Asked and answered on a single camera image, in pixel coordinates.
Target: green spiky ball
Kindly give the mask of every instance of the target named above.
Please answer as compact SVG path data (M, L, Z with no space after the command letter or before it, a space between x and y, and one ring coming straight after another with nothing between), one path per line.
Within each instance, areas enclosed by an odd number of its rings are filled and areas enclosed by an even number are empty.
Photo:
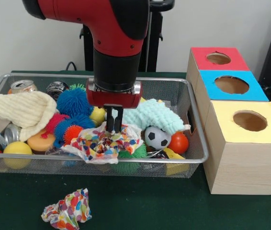
M120 151L118 154L119 158L144 158L147 156L146 145L143 144L139 148L135 150L135 152L131 155L128 151ZM141 167L138 162L119 162L118 164L112 164L111 168L122 175L132 175L137 172L137 170Z
M72 85L70 85L69 86L69 89L70 90L74 90L74 89L76 89L76 88L80 88L80 89L82 89L82 90L86 90L86 86L84 85L84 84L72 84Z

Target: cream knit cloth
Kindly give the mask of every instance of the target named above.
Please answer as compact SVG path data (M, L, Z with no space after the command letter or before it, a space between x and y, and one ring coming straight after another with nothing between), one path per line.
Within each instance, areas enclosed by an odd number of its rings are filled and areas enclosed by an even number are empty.
M40 132L56 111L56 102L43 92L0 94L0 118L21 127L20 141Z

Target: wooden shape sorter box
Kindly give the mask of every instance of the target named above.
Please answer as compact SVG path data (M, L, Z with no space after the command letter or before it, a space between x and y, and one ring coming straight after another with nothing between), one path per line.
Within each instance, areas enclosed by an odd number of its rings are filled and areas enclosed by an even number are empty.
M271 102L212 101L205 135L212 194L271 194Z
M271 103L236 48L192 48L187 80L210 156L212 194L271 194Z

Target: soccer ball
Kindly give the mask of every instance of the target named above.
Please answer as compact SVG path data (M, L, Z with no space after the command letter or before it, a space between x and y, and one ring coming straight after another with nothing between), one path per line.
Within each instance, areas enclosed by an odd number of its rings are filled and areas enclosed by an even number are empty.
M148 127L145 130L145 142L156 150L165 149L171 140L171 135L157 127Z

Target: metal basket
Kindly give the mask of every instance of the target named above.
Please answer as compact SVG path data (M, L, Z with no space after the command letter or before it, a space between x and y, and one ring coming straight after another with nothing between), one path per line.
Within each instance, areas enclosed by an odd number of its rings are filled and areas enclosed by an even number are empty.
M19 80L33 80L38 90L45 92L54 81L68 85L85 84L92 76L10 73L0 78L0 93L6 94L10 85ZM190 178L198 165L208 158L207 144L201 127L191 85L183 79L138 78L142 82L143 98L162 100L177 113L184 124L190 146L183 154L185 160L175 159L119 159L117 165L86 164L78 156L0 154L0 173L38 173L72 175L112 175ZM22 169L11 169L7 164L27 164Z

